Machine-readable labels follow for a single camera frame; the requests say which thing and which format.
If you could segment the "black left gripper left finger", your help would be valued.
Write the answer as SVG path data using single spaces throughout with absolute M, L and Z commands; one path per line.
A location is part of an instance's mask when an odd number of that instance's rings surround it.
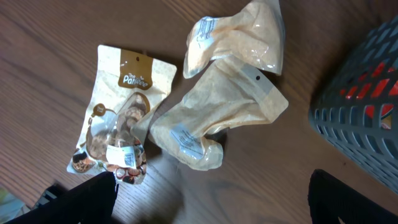
M 43 192 L 29 212 L 9 223 L 112 223 L 118 188 L 112 172 L 102 172 L 68 191 L 54 184 Z

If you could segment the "orange tan cracker package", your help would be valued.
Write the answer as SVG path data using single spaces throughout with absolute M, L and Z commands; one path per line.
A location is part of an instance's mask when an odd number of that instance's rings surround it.
M 371 78 L 378 77 L 384 70 L 386 66 L 387 60 L 381 62 L 376 69 L 372 72 Z M 377 98 L 384 91 L 385 87 L 389 83 L 389 79 L 383 79 L 378 81 L 375 89 L 370 94 L 370 98 Z M 360 90 L 358 90 L 358 86 L 352 86 L 351 88 L 341 89 L 339 92 L 340 96 L 343 96 L 347 100 L 352 99 L 355 96 L 356 100 L 362 100 L 365 96 L 369 94 L 369 90 L 371 89 L 371 83 L 365 83 Z M 389 90 L 389 96 L 397 96 L 397 82 L 395 82 L 394 86 Z M 381 128 L 382 129 L 391 129 L 392 127 L 392 110 L 394 106 L 392 104 L 386 104 L 381 107 Z M 373 119 L 375 118 L 375 106 L 369 105 L 365 106 L 364 109 L 364 125 L 365 127 L 371 128 L 373 126 Z

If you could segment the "grey plastic lattice basket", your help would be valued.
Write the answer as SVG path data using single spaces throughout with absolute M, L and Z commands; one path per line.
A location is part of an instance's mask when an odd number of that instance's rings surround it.
M 397 192 L 397 19 L 371 30 L 310 105 L 312 128 Z

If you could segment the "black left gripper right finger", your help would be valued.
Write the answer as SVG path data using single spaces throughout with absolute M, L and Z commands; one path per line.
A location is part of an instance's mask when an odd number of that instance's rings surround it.
M 308 205 L 313 224 L 397 223 L 397 215 L 322 169 L 311 175 Z

